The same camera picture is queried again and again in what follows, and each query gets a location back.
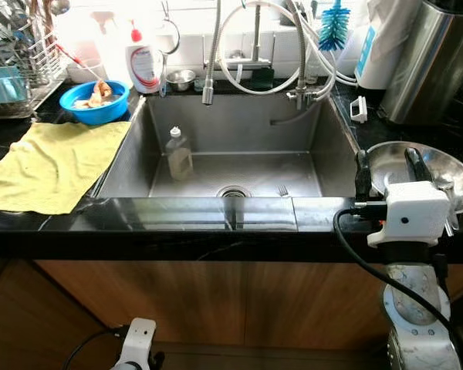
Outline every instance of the sink drain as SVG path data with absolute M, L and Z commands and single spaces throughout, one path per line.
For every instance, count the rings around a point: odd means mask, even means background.
M 239 187 L 236 185 L 231 185 L 229 187 L 224 187 L 218 191 L 216 197 L 221 198 L 249 198 L 251 196 L 250 191 L 244 187 Z

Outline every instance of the white bottle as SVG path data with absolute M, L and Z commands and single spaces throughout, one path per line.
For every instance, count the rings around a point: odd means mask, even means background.
M 366 2 L 370 24 L 355 67 L 360 87 L 387 89 L 421 3 L 415 0 Z
M 133 85 L 139 93 L 155 93 L 160 88 L 163 55 L 150 43 L 142 43 L 142 34 L 135 27 L 130 37 L 133 44 L 126 47 L 125 59 Z
M 165 146 L 170 175 L 175 180 L 185 180 L 194 172 L 190 143 L 176 126 L 170 130 L 171 139 Z

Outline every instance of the wooden cabinet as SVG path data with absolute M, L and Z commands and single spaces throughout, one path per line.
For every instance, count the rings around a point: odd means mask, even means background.
M 24 261 L 0 274 L 0 370 L 60 369 L 84 338 L 103 327 Z M 106 370 L 120 343 L 110 336 L 89 343 L 74 369 Z
M 107 325 L 153 318 L 157 341 L 356 350 L 389 328 L 382 284 L 355 264 L 37 263 Z M 456 298 L 463 265 L 449 274 Z
M 157 322 L 156 339 L 240 345 L 245 265 L 211 262 L 38 261 L 109 326 Z
M 250 264 L 245 344 L 371 348 L 387 337 L 383 284 L 355 264 Z M 463 265 L 449 268 L 452 298 L 463 294 Z

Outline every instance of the yellow cloth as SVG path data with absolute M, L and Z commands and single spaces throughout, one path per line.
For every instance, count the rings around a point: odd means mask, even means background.
M 0 210 L 70 213 L 108 168 L 129 127 L 33 123 L 0 161 Z

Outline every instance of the faucet spout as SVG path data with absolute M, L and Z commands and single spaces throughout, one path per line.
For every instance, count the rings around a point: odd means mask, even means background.
M 303 34 L 302 21 L 300 20 L 301 15 L 299 10 L 293 2 L 293 0 L 286 0 L 286 4 L 290 12 L 293 15 L 293 21 L 295 23 L 297 35 L 299 38 L 299 49 L 300 49 L 300 67 L 299 67 L 299 79 L 297 82 L 297 89 L 305 89 L 306 87 L 306 39 Z
M 295 88 L 296 92 L 296 110 L 302 110 L 303 102 L 306 99 L 307 86 L 297 86 Z
M 205 106 L 210 106 L 213 103 L 213 79 L 206 77 L 204 82 L 204 88 L 202 89 L 202 103 Z

